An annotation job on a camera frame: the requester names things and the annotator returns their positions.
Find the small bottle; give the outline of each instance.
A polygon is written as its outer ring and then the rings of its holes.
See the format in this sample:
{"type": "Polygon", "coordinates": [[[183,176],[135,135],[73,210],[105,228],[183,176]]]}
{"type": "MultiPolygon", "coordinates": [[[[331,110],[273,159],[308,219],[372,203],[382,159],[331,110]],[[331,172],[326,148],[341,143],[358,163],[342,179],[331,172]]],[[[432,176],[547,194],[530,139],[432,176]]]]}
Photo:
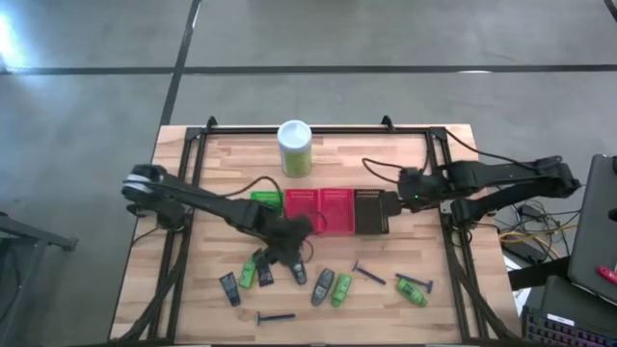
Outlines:
{"type": "Polygon", "coordinates": [[[240,275],[240,286],[243,288],[251,288],[253,286],[253,279],[255,278],[255,264],[251,262],[245,262],[242,267],[242,274],[240,275]]]}
{"type": "Polygon", "coordinates": [[[336,282],[335,291],[332,292],[332,306],[339,307],[347,297],[347,291],[351,285],[351,276],[340,274],[336,282]]]}
{"type": "Polygon", "coordinates": [[[401,293],[405,299],[419,307],[425,307],[428,302],[424,299],[424,295],[419,289],[413,286],[408,280],[400,279],[396,284],[396,290],[401,293]]]}
{"type": "Polygon", "coordinates": [[[309,175],[312,165],[310,126],[300,120],[286,121],[279,127],[277,139],[281,149],[282,171],[293,178],[309,175]]]}

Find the cylindrical container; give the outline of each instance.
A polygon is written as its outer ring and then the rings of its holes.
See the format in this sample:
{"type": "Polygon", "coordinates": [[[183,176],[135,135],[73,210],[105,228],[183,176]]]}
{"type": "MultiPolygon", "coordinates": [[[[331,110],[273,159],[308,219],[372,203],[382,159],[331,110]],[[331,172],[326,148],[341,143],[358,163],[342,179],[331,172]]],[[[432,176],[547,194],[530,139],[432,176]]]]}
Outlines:
{"type": "Polygon", "coordinates": [[[289,120],[277,132],[281,149],[282,171],[289,177],[300,178],[310,174],[310,127],[300,120],[289,120]]]}
{"type": "Polygon", "coordinates": [[[414,287],[408,280],[400,279],[396,285],[396,289],[407,300],[420,307],[425,307],[428,302],[424,299],[424,295],[416,287],[414,287]]]}
{"type": "Polygon", "coordinates": [[[340,274],[336,282],[335,291],[332,292],[332,306],[339,307],[345,301],[349,286],[351,285],[351,276],[340,274]]]}

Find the concrete floor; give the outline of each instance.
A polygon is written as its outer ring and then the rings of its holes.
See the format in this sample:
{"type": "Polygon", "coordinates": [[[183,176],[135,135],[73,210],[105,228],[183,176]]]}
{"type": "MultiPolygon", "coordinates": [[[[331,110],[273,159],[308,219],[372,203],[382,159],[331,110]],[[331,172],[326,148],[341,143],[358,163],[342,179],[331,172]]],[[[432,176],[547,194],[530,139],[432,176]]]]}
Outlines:
{"type": "MultiPolygon", "coordinates": [[[[0,67],[173,67],[190,6],[0,0],[0,67]]],[[[211,0],[186,66],[617,64],[616,35],[602,0],[211,0]]],[[[25,341],[105,340],[135,225],[121,181],[150,159],[171,80],[0,75],[0,210],[80,239],[73,254],[48,253],[25,341]]],[[[480,148],[561,154],[585,181],[591,155],[617,147],[615,81],[617,72],[185,75],[171,123],[470,123],[480,148]]],[[[581,197],[543,202],[563,211],[581,197]]],[[[499,218],[514,220],[509,210],[499,218]]]]}

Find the wooden tabletop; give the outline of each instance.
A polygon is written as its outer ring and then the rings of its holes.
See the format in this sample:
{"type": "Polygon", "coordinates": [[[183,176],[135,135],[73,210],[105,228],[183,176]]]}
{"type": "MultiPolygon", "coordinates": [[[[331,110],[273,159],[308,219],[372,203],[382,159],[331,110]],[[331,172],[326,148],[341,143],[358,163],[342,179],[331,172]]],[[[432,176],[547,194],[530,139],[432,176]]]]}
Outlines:
{"type": "MultiPolygon", "coordinates": [[[[447,125],[447,128],[474,146],[469,125],[447,125]]],[[[185,126],[163,126],[159,133],[152,162],[163,165],[172,174],[178,170],[185,129],[185,126]]],[[[474,152],[453,139],[449,142],[453,160],[477,160],[474,152]]],[[[296,179],[282,174],[274,135],[208,136],[201,187],[225,193],[240,189],[266,174],[275,178],[283,189],[395,190],[393,184],[365,170],[361,158],[421,167],[425,148],[424,138],[416,135],[317,135],[313,136],[312,142],[312,173],[306,178],[296,179]]],[[[396,169],[375,170],[394,179],[397,177],[396,169]]],[[[272,190],[272,186],[261,182],[255,190],[272,190]]],[[[136,236],[153,226],[153,218],[141,220],[136,236]]],[[[259,287],[255,282],[251,289],[240,288],[242,305],[231,307],[219,277],[233,271],[239,279],[243,262],[262,244],[229,227],[218,217],[197,212],[176,342],[366,344],[459,341],[437,210],[417,214],[404,212],[389,219],[389,228],[390,234],[385,236],[311,236],[314,257],[307,264],[306,285],[296,284],[287,268],[275,264],[272,266],[273,285],[259,287]],[[364,268],[385,279],[387,285],[352,273],[356,259],[364,268]],[[353,277],[351,289],[341,307],[332,307],[330,296],[320,307],[310,304],[310,293],[324,267],[353,277]],[[397,272],[435,282],[433,292],[425,295],[427,307],[416,307],[396,292],[394,273],[397,272]],[[297,318],[267,322],[258,327],[255,323],[257,310],[265,315],[295,313],[297,318]]],[[[163,231],[155,232],[133,247],[112,337],[128,330],[152,298],[164,238],[163,231]]],[[[495,230],[490,227],[475,229],[471,248],[483,296],[506,326],[515,333],[519,332],[519,320],[495,230]]],[[[465,297],[469,326],[472,335],[476,335],[470,300],[467,295],[465,297]]],[[[167,311],[164,310],[162,316],[161,334],[164,335],[167,311]]]]}

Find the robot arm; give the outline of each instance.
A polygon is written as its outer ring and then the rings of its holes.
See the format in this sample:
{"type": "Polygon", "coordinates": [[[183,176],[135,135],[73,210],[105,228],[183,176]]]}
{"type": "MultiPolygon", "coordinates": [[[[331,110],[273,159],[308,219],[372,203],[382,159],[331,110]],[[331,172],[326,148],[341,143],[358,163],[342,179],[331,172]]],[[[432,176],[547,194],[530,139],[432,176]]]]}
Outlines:
{"type": "Polygon", "coordinates": [[[416,168],[400,171],[398,195],[403,208],[412,212],[439,207],[452,200],[452,223],[469,226],[485,214],[535,197],[567,198],[580,183],[568,165],[557,157],[527,163],[486,165],[477,161],[456,161],[438,167],[429,175],[416,168]],[[468,196],[486,187],[509,185],[477,200],[468,196]]]}
{"type": "Polygon", "coordinates": [[[158,225],[167,230],[180,230],[185,226],[185,205],[219,216],[238,231],[266,243],[265,251],[257,254],[263,258],[257,261],[296,264],[302,243],[313,231],[305,216],[280,218],[275,209],[265,203],[219,196],[182,181],[158,165],[135,166],[122,184],[122,194],[134,202],[127,206],[130,212],[153,211],[158,225]]]}

